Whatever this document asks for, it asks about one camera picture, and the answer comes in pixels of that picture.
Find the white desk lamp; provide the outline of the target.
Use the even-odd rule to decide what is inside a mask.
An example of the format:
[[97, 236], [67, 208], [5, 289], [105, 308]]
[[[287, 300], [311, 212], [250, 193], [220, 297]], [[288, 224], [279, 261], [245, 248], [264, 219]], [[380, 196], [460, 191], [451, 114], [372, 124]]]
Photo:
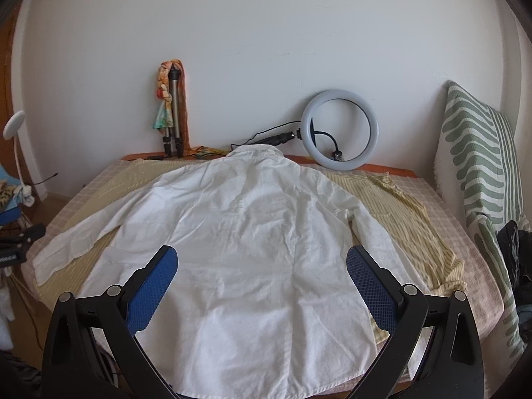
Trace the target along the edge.
[[5, 127], [3, 129], [3, 138], [6, 141], [9, 141], [9, 140], [14, 141], [14, 161], [15, 161], [18, 178], [21, 184], [21, 193], [22, 193], [23, 198], [30, 197], [32, 195], [31, 188], [27, 186], [27, 184], [24, 183], [21, 163], [20, 163], [19, 154], [18, 154], [18, 147], [17, 147], [18, 132], [20, 131], [20, 128], [22, 128], [24, 124], [25, 117], [26, 117], [26, 113], [24, 112], [24, 110], [19, 110], [15, 112], [7, 120]]

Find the yellow striped garment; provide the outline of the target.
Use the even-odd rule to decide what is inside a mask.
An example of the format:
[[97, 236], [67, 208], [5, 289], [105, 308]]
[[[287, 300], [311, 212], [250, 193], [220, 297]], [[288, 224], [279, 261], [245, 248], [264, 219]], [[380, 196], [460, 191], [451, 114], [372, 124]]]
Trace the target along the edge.
[[391, 178], [322, 173], [265, 151], [130, 166], [36, 256], [35, 283], [57, 293], [84, 266], [80, 291], [95, 295], [165, 244], [180, 270], [152, 327], [173, 324], [185, 342], [382, 341], [345, 270], [354, 244], [425, 292], [465, 286], [461, 260]]

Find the pink checked bed cover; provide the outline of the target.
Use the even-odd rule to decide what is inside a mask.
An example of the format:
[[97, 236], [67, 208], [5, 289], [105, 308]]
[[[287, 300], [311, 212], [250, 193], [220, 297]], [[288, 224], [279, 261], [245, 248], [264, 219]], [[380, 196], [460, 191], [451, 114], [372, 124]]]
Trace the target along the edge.
[[[129, 164], [124, 171], [119, 173], [119, 180], [121, 177], [127, 175], [130, 166], [141, 163], [163, 164], [171, 162], [136, 161], [132, 164]], [[399, 180], [392, 180], [400, 190], [402, 190], [405, 194], [408, 194], [408, 185], [406, 183], [401, 182]], [[98, 193], [94, 195], [91, 200], [84, 203], [83, 206], [90, 201], [94, 201], [107, 190], [109, 189], [102, 188]], [[463, 263], [465, 286], [458, 290], [470, 292], [470, 304], [474, 312], [480, 336], [486, 337], [498, 321], [502, 310], [502, 303], [496, 293], [495, 283], [490, 275], [489, 269], [487, 268], [485, 262], [480, 256], [478, 250], [474, 248], [472, 242], [466, 236], [463, 229], [461, 229], [461, 227], [455, 222], [455, 219], [452, 218], [452, 216], [443, 209], [443, 206], [436, 198], [432, 198], [429, 201], [422, 201], [417, 197], [413, 198], [416, 199], [418, 203], [426, 209], [428, 219], [431, 221], [432, 225], [442, 238], [443, 242], [446, 243], [450, 249], [452, 249], [453, 253], [456, 254], [456, 257], [459, 258]], [[46, 237], [46, 239], [44, 239], [42, 245], [39, 247], [39, 249], [37, 249], [37, 251], [33, 255], [32, 266], [36, 256], [52, 241], [52, 239], [64, 232], [67, 227], [72, 225], [73, 222], [77, 220], [82, 207], [78, 209], [71, 218], [58, 219], [54, 222], [48, 236]], [[71, 290], [78, 296], [82, 296], [80, 293], [79, 283], [85, 277], [85, 273], [86, 268], [84, 266], [72, 268], [73, 277], [70, 280], [67, 280], [65, 286], [62, 286], [57, 293], [49, 293], [46, 289], [39, 288], [38, 286], [36, 286], [34, 268], [32, 274], [30, 275], [30, 278], [35, 284], [35, 287], [38, 292], [42, 295], [42, 298], [48, 304], [52, 304], [55, 301], [56, 297], [65, 290]], [[379, 349], [381, 343], [385, 340], [386, 336], [378, 329], [377, 332], [383, 335], [383, 340], [377, 343], [377, 349]], [[361, 376], [320, 394], [328, 394], [333, 391], [342, 391], [349, 389]]]

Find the dark clothes pile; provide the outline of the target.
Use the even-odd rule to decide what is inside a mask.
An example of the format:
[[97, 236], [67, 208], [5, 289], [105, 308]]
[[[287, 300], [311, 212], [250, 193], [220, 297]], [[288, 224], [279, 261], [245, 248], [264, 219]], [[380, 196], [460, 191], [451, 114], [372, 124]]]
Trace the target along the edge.
[[509, 274], [517, 305], [531, 304], [531, 232], [509, 221], [497, 234], [497, 241]]

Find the white long-sleeved shirt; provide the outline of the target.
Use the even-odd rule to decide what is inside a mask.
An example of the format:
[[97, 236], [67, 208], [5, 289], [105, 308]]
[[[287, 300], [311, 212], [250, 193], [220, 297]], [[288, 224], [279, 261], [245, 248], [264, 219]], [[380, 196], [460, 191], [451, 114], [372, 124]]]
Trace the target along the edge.
[[421, 284], [358, 197], [273, 147], [173, 170], [93, 213], [36, 256], [37, 283], [108, 232], [82, 296], [123, 284], [163, 245], [177, 250], [178, 273], [137, 338], [194, 398], [306, 398], [361, 376], [378, 350], [346, 269], [353, 245]]

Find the green white patterned pillow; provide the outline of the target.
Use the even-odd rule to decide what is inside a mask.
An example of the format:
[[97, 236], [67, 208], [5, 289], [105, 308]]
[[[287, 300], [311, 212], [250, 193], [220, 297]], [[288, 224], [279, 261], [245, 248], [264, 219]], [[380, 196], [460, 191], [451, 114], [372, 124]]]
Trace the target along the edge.
[[489, 335], [486, 366], [506, 373], [525, 344], [518, 332], [518, 313], [497, 234], [509, 221], [521, 229], [524, 214], [514, 135], [503, 113], [484, 104], [456, 82], [447, 85], [435, 177], [443, 200], [465, 228], [486, 261], [504, 305]]

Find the colourful orange scarf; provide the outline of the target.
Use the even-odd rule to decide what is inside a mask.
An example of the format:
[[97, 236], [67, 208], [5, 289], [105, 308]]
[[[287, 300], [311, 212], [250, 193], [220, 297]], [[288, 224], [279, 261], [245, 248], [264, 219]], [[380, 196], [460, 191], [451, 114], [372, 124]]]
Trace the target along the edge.
[[160, 101], [153, 128], [162, 135], [168, 158], [210, 160], [224, 156], [224, 150], [192, 147], [188, 125], [186, 74], [180, 60], [163, 61], [157, 75], [156, 96]]

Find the grey folded tripod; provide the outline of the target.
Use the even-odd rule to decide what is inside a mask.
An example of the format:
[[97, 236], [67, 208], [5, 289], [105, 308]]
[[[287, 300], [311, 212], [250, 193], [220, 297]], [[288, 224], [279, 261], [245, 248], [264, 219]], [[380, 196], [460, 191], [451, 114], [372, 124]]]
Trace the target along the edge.
[[180, 105], [179, 81], [181, 72], [174, 63], [171, 63], [167, 74], [167, 83], [161, 87], [161, 97], [166, 110], [166, 123], [164, 123], [163, 146], [167, 157], [184, 154], [183, 142], [180, 131]]

